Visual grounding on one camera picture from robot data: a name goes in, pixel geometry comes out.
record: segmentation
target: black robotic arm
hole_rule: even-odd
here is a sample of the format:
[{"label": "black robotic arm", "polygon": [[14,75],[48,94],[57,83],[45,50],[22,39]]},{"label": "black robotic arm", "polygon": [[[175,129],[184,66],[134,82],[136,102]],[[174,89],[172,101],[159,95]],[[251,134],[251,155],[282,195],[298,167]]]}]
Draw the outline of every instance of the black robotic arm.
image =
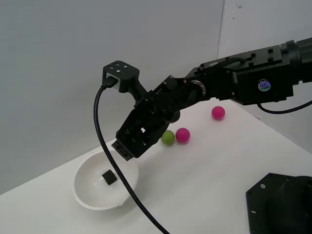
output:
[{"label": "black robotic arm", "polygon": [[293,96],[293,85],[310,82],[312,38],[249,51],[200,64],[184,78],[167,77],[147,92],[138,81],[139,70],[122,61],[103,68],[103,83],[129,92],[136,103],[116,134],[113,147],[125,160],[140,157],[157,143],[180,110],[211,98],[242,105],[278,102]]}]

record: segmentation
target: table surface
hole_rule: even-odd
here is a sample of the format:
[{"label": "table surface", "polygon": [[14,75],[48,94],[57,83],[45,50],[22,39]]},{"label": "table surface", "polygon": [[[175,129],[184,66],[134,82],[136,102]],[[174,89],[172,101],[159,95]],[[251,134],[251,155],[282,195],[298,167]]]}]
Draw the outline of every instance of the table surface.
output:
[{"label": "table surface", "polygon": [[[226,110],[222,121],[211,118],[216,105]],[[136,193],[170,233],[248,234],[248,189],[269,172],[312,176],[310,153],[231,101],[213,99],[183,110],[169,129],[180,127],[191,132],[188,144],[159,142],[137,160]],[[159,233],[131,199],[107,211],[90,211],[75,201],[75,172],[100,151],[0,195],[1,233]]]}]

